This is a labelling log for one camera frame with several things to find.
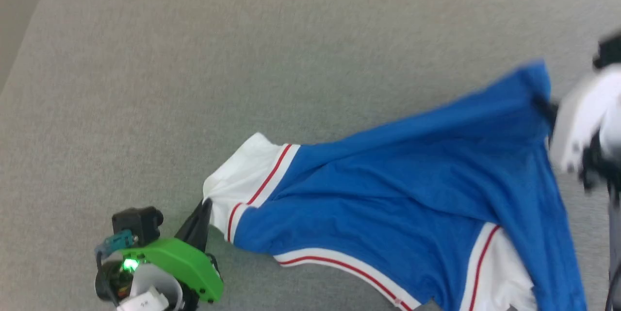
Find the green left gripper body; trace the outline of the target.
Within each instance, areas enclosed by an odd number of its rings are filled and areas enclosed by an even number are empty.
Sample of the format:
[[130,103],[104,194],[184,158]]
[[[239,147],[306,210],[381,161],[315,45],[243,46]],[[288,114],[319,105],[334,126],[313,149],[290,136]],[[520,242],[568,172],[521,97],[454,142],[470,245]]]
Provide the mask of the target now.
[[224,283],[213,256],[177,238],[120,250],[121,269],[131,274],[123,304],[212,304]]

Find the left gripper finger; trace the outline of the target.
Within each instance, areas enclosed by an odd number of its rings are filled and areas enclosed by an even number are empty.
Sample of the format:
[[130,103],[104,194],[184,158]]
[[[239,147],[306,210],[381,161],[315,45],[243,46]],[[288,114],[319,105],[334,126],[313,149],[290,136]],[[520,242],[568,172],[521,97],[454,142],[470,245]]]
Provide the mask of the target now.
[[211,199],[200,202],[177,231],[175,238],[206,253],[211,213]]

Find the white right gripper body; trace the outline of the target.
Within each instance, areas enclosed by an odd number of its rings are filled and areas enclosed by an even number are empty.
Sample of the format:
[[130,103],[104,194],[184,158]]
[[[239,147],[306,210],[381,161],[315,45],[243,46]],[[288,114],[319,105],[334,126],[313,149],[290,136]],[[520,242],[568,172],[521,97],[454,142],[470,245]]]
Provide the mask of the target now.
[[592,139],[603,158],[620,165],[621,66],[612,64],[583,79],[561,99],[551,138],[553,165],[569,173],[581,169],[583,150]]

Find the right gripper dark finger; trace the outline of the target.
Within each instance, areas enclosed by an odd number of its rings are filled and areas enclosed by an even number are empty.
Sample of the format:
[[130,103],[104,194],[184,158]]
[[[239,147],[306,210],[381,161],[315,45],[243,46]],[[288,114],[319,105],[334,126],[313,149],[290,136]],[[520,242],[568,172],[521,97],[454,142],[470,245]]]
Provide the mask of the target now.
[[555,101],[550,101],[548,98],[542,97],[540,95],[537,95],[533,98],[533,104],[535,108],[541,113],[541,115],[546,119],[550,130],[554,131],[556,127],[559,104]]

